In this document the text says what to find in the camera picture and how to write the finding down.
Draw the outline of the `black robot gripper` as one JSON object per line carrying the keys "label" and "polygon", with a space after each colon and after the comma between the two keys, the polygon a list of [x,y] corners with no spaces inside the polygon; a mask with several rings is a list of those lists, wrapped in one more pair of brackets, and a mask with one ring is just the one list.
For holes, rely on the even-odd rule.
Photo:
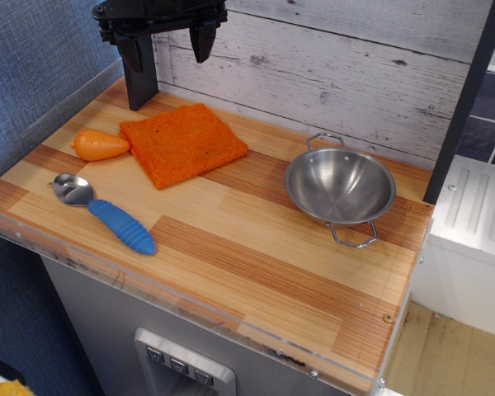
{"label": "black robot gripper", "polygon": [[227,21],[224,1],[142,0],[104,1],[92,9],[104,41],[116,43],[125,66],[142,70],[137,37],[190,29],[196,62],[205,62],[215,42],[215,27]]}

